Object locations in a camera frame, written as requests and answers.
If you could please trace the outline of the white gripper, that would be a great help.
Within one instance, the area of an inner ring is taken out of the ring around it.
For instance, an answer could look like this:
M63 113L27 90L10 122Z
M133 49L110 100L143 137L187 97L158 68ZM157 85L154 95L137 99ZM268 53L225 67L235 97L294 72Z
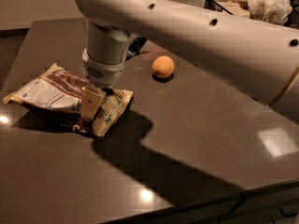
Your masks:
M113 53L112 58L108 60L105 53L102 53L99 58L93 58L87 49L83 51L82 75L94 84L88 84L81 90L81 116L85 120L93 121L105 97L113 94L113 90L109 88L113 87L121 77L124 63L124 49Z

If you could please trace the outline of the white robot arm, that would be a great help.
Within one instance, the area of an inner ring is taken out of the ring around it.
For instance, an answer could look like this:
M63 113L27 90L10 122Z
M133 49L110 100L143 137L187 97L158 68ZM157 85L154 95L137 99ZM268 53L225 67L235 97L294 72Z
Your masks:
M299 31L169 0L75 0L88 21L82 73L93 87L83 116L92 119L101 90L121 76L141 35L229 85L299 121Z

